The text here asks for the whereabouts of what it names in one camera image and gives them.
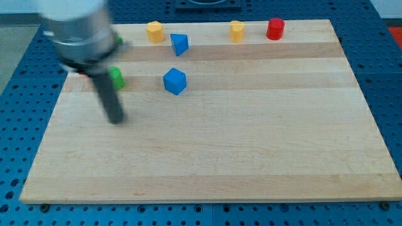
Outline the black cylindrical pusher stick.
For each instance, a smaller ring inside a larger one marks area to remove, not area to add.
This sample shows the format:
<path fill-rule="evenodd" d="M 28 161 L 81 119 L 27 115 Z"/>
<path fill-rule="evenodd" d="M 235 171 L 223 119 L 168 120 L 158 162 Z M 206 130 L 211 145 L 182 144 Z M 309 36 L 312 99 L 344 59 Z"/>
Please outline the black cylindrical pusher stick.
<path fill-rule="evenodd" d="M 90 72 L 95 90 L 111 124 L 125 119 L 124 111 L 108 71 Z"/>

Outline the green block behind arm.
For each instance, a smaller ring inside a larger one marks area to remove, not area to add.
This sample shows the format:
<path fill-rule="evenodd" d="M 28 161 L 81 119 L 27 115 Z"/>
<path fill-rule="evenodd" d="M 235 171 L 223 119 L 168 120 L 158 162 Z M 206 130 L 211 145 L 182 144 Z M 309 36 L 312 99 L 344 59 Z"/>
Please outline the green block behind arm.
<path fill-rule="evenodd" d="M 123 44 L 123 40 L 122 40 L 122 38 L 116 33 L 115 34 L 115 37 L 116 37 L 116 42 L 120 45 L 120 44 Z"/>

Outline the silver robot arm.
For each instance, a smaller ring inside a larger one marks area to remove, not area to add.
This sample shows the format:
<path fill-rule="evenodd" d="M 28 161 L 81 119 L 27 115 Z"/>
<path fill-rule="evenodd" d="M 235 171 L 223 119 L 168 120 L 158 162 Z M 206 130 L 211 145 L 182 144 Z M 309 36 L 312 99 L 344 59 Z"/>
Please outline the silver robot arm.
<path fill-rule="evenodd" d="M 124 111 L 109 74 L 109 61 L 120 44 L 111 26 L 108 1 L 37 0 L 35 4 L 60 63 L 88 76 L 109 122 L 122 122 Z"/>

